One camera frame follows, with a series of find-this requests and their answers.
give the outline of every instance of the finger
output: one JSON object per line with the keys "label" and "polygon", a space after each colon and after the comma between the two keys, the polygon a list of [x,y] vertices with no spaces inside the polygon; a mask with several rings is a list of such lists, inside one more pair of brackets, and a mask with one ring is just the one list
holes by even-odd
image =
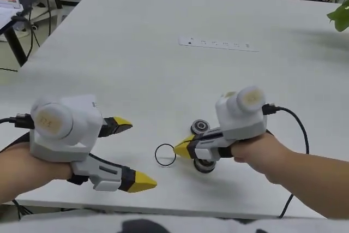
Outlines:
{"label": "finger", "polygon": [[237,163],[245,163],[245,159],[238,158],[238,157],[234,157],[234,161],[237,162]]}

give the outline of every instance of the cable connector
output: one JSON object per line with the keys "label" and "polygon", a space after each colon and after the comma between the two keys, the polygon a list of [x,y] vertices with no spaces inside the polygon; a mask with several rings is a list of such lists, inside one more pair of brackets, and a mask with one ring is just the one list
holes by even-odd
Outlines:
{"label": "cable connector", "polygon": [[279,110],[280,110],[279,107],[275,106],[274,104],[265,104],[262,107],[263,115],[265,116],[275,114]]}
{"label": "cable connector", "polygon": [[11,118],[16,128],[34,129],[34,121],[30,114],[17,114]]}

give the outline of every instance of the metal bearing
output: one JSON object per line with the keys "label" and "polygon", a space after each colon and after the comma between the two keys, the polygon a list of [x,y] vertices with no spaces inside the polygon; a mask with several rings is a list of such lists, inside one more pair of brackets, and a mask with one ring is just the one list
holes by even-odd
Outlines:
{"label": "metal bearing", "polygon": [[216,167],[216,161],[207,161],[203,159],[194,159],[194,167],[200,173],[208,174],[211,173]]}
{"label": "metal bearing", "polygon": [[191,132],[195,135],[203,134],[209,129],[209,123],[205,120],[195,120],[190,127]]}

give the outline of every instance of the black ring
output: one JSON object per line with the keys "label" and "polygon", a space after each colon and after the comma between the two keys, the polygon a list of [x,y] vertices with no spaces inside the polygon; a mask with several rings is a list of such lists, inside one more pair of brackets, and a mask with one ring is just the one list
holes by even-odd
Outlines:
{"label": "black ring", "polygon": [[164,143],[164,144],[161,144],[160,146],[158,146],[155,150],[155,160],[157,161],[157,163],[160,165],[160,166],[171,166],[175,161],[176,161],[176,158],[177,158],[177,155],[174,154],[174,159],[172,162],[170,162],[169,164],[162,164],[161,162],[159,162],[158,160],[158,157],[157,157],[157,152],[159,150],[159,148],[161,148],[162,146],[169,146],[169,147],[172,147],[172,149],[174,149],[174,147],[171,145],[171,144],[167,144],[167,143]]}

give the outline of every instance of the floor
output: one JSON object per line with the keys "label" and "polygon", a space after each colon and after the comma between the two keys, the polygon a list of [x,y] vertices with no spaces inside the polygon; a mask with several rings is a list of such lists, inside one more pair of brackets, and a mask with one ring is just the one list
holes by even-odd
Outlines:
{"label": "floor", "polygon": [[[55,24],[56,24],[55,19],[52,19],[53,29],[55,28]],[[42,44],[46,40],[48,33],[49,33],[48,21],[40,22],[39,29],[35,32],[39,40],[39,44]],[[21,42],[21,45],[23,46],[25,53],[27,53],[31,46],[31,36],[28,35],[24,38],[21,38],[20,42]],[[35,53],[37,49],[38,49],[38,46],[34,41],[32,54]],[[17,60],[14,57],[7,42],[0,42],[0,54],[1,54],[0,68],[8,68],[8,69],[15,69],[15,70],[19,69]]]}
{"label": "floor", "polygon": [[[54,25],[56,24],[55,20],[52,20],[52,28],[54,29]],[[42,44],[49,33],[49,23],[48,21],[43,21],[39,23],[39,29],[35,32],[39,41],[39,44]],[[21,45],[23,46],[23,49],[25,53],[28,52],[30,46],[31,46],[31,36],[28,35],[24,38],[20,39]],[[34,41],[33,51],[32,54],[36,52],[36,50],[39,47],[37,46],[36,42]],[[13,55],[9,45],[7,42],[0,42],[0,68],[8,68],[8,69],[19,69],[19,65],[17,63],[17,60],[15,56]],[[31,210],[33,213],[51,213],[51,212],[59,212],[60,209],[58,208],[47,208],[47,207],[27,207],[29,210]],[[17,221],[17,209],[15,206],[9,206],[9,205],[0,205],[0,223],[4,222],[13,222]]]}

